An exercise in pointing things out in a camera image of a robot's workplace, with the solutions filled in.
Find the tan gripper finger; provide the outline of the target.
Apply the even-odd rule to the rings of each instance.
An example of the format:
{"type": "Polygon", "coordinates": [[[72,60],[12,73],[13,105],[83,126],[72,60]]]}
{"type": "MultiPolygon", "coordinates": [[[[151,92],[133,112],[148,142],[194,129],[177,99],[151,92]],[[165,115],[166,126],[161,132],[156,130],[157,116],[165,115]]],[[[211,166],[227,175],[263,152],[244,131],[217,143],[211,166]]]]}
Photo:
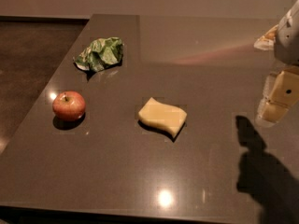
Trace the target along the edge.
{"type": "Polygon", "coordinates": [[[253,47],[260,50],[273,50],[277,31],[278,25],[273,26],[255,41],[253,47]]]}
{"type": "Polygon", "coordinates": [[[271,73],[265,80],[256,123],[279,123],[298,101],[299,67],[288,66],[278,73],[271,73]]]}

